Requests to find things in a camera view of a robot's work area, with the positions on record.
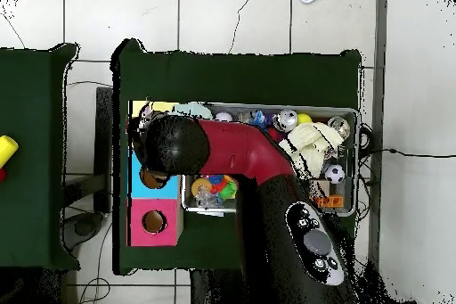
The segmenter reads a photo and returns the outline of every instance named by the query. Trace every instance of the circular hole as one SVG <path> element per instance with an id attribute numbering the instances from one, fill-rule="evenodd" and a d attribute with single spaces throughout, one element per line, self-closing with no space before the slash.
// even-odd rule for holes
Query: circular hole
<path id="1" fill-rule="evenodd" d="M 150 234 L 159 234 L 167 226 L 167 219 L 158 210 L 148 211 L 142 217 L 142 226 Z"/>
<path id="2" fill-rule="evenodd" d="M 148 170 L 144 170 L 144 168 L 141 168 L 139 178 L 141 179 L 142 184 L 150 189 L 159 189 L 167 182 L 166 177 L 153 174 Z"/>

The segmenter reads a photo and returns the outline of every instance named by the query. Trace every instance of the orange block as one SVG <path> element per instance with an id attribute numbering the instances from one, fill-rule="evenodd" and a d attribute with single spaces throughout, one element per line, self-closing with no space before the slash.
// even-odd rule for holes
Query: orange block
<path id="1" fill-rule="evenodd" d="M 322 208 L 340 208 L 344 207 L 344 197 L 342 195 L 330 195 L 325 198 L 311 198 L 315 204 Z"/>

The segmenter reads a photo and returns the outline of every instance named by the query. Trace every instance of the white ball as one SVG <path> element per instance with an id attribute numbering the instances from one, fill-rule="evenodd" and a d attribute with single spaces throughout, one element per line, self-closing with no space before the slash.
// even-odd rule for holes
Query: white ball
<path id="1" fill-rule="evenodd" d="M 218 112 L 216 114 L 216 120 L 221 120 L 222 122 L 232 122 L 232 115 L 228 112 Z"/>
<path id="2" fill-rule="evenodd" d="M 324 177 L 332 184 L 339 184 L 344 180 L 346 174 L 340 165 L 329 165 Z"/>

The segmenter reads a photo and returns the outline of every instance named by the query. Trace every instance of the soccer ball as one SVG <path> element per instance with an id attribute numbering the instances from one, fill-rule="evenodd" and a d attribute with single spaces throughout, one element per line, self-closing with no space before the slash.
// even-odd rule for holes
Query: soccer ball
<path id="1" fill-rule="evenodd" d="M 332 184 L 338 184 L 344 180 L 346 174 L 340 165 L 329 165 L 324 177 Z"/>

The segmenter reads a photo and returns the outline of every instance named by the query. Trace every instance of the red object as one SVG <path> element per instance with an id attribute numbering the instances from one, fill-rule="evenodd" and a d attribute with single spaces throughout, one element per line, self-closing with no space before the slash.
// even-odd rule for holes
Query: red object
<path id="1" fill-rule="evenodd" d="M 226 178 L 224 178 L 222 179 L 222 182 L 220 184 L 212 184 L 212 189 L 210 192 L 212 194 L 220 193 L 224 189 L 226 184 L 228 184 L 228 181 L 226 180 Z"/>
<path id="2" fill-rule="evenodd" d="M 269 127 L 267 129 L 267 133 L 277 143 L 280 142 L 281 140 L 283 140 L 283 135 L 279 131 L 277 131 L 274 127 Z"/>
<path id="3" fill-rule="evenodd" d="M 3 182 L 5 178 L 6 178 L 6 170 L 1 168 L 0 169 L 0 182 Z"/>
<path id="4" fill-rule="evenodd" d="M 210 154 L 199 172 L 255 178 L 258 185 L 280 175 L 294 176 L 289 157 L 259 128 L 235 122 L 200 119 Z"/>

